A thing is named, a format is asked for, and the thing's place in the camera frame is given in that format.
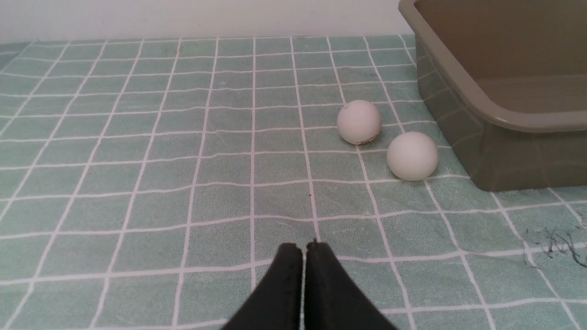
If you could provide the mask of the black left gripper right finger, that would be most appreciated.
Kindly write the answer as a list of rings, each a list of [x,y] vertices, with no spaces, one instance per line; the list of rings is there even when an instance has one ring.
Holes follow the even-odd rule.
[[[365,296],[325,242],[307,245],[306,330],[396,330]]]

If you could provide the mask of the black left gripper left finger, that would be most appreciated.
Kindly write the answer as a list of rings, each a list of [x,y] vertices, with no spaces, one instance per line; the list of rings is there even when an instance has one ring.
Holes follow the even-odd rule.
[[[298,330],[303,255],[294,243],[282,243],[252,294],[223,330]]]

